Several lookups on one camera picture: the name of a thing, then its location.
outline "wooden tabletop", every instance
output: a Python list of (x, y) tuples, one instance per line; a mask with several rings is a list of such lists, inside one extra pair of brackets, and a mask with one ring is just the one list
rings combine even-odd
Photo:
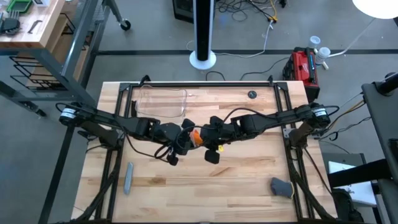
[[(65, 0), (51, 0), (48, 7), (32, 4), (27, 13), (20, 14), (21, 30), (16, 35), (0, 35), (0, 48), (44, 48), (64, 4)], [(4, 12), (3, 19), (8, 17), (6, 8), (0, 8), (0, 12)], [(29, 34), (29, 29), (37, 20), (43, 22), (38, 23)]]
[[(292, 106), (307, 104), (302, 82), (288, 82)], [(114, 112), (118, 82), (103, 84), (98, 109)], [(210, 116), (224, 118), (237, 107), (247, 107), (261, 113), (275, 113), (274, 91), (268, 87), (199, 87), (187, 88), (185, 117), (197, 125), (209, 123)], [(257, 92), (249, 99), (249, 90)], [(139, 89), (133, 91), (137, 99)], [(237, 111), (233, 117), (247, 114)], [(153, 154), (159, 145), (130, 138), (139, 151)], [(328, 182), (317, 141), (308, 139), (308, 151), (323, 178)], [(118, 192), (113, 214), (114, 222), (294, 222), (297, 221), (293, 201), (274, 196), (271, 177), (289, 181), (289, 173), (280, 128), (269, 129), (255, 139), (224, 146), (220, 163), (204, 160), (204, 148), (180, 156), (177, 166), (135, 153), (125, 141)], [(106, 150), (97, 148), (86, 155), (72, 218), (78, 217), (99, 191)], [(333, 216), (336, 210), (332, 197), (304, 154), (310, 190)], [(123, 193), (128, 162), (134, 163), (131, 193)], [(305, 201), (300, 190), (303, 214)]]

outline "caster wheel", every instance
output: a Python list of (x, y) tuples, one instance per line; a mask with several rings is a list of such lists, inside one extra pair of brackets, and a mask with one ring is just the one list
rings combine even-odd
[(120, 27), (122, 28), (122, 30), (124, 30), (124, 31), (129, 30), (131, 28), (131, 23), (127, 19), (124, 19), (123, 22), (126, 25), (123, 25), (123, 24), (120, 23)]
[(42, 111), (42, 110), (38, 110), (38, 111), (36, 112), (36, 114), (39, 115), (39, 116), (42, 117), (42, 118), (47, 116), (47, 114), (44, 113), (44, 111)]

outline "concrete floor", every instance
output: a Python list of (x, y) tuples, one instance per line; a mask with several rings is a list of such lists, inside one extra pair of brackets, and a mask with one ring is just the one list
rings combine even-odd
[[(123, 32), (113, 15), (101, 43), (101, 50), (182, 50), (193, 39), (193, 26), (174, 19), (171, 1), (116, 0), (132, 31)], [(230, 14), (216, 12), (213, 49), (261, 49), (262, 33), (267, 27), (263, 16), (253, 11), (244, 22), (233, 21)], [(361, 32), (371, 20), (347, 0), (290, 1), (290, 7), (278, 6), (279, 21), (270, 31), (267, 49), (293, 49), (306, 46), (311, 35), (322, 40), (322, 46), (342, 49)], [(377, 20), (353, 47), (354, 49), (398, 49), (398, 27), (393, 20)], [(224, 73), (227, 80), (239, 80), (244, 72), (269, 68), (276, 60), (288, 55), (261, 55), (243, 59), (219, 56), (212, 70)], [(329, 71), (318, 69), (321, 86), (317, 100), (324, 105), (341, 105), (361, 91), (362, 83), (381, 80), (385, 74), (396, 71), (398, 55), (347, 55), (330, 58)], [(247, 80), (266, 80), (269, 75), (281, 79), (284, 62), (269, 73), (252, 75)], [(7, 57), (0, 57), (1, 78), (12, 86), (9, 75), (17, 75)], [(87, 90), (98, 99), (105, 81), (133, 81), (143, 75), (156, 81), (204, 80), (204, 72), (193, 69), (187, 56), (133, 56), (98, 57)], [(220, 77), (209, 77), (220, 80)], [(347, 104), (342, 110), (360, 100)], [(58, 121), (54, 103), (38, 103), (49, 115), (36, 115), (0, 98), (0, 222), (36, 223), (49, 187), (66, 128)], [(337, 128), (357, 123), (369, 116), (366, 107), (341, 119)], [(383, 158), (376, 132), (371, 121), (341, 134), (336, 144), (349, 152), (363, 152), (367, 161)], [(75, 135), (58, 189), (51, 222), (68, 220), (78, 187), (84, 161), (86, 142)], [(338, 148), (321, 143), (324, 152), (341, 152)], [(372, 215), (363, 214), (367, 221)]]

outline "white lamp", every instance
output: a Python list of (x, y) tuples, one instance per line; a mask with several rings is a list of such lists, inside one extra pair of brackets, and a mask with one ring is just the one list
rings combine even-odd
[(366, 30), (371, 26), (376, 19), (393, 19), (398, 17), (398, 0), (353, 0), (355, 7), (368, 16), (373, 17), (372, 21), (365, 27), (365, 29), (344, 49), (344, 51), (337, 54), (329, 55), (334, 57), (342, 55), (351, 48), (355, 42), (362, 37)]

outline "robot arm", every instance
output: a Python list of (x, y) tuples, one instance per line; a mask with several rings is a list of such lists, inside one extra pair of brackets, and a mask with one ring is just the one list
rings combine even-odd
[[(314, 129), (325, 128), (330, 123), (325, 107), (317, 103), (269, 115), (257, 112), (238, 116), (231, 118), (230, 123), (225, 123), (221, 118), (212, 116), (210, 123), (205, 124), (200, 132), (200, 137), (203, 140), (202, 146), (208, 149), (205, 153), (205, 160), (217, 164), (220, 160), (220, 155), (217, 153), (219, 146), (253, 139), (267, 129), (299, 121), (303, 121), (301, 127), (289, 133), (292, 147), (302, 147), (306, 143), (307, 136)], [(174, 123), (161, 124), (154, 118), (124, 118), (75, 103), (67, 105), (63, 109), (60, 122), (64, 125), (80, 126), (89, 132), (92, 132), (90, 124), (103, 124), (122, 129), (135, 139), (161, 144), (169, 148), (167, 160), (174, 166), (178, 162), (177, 154), (184, 156), (189, 150), (195, 148), (189, 137), (195, 123), (189, 119), (185, 119), (181, 126)]]

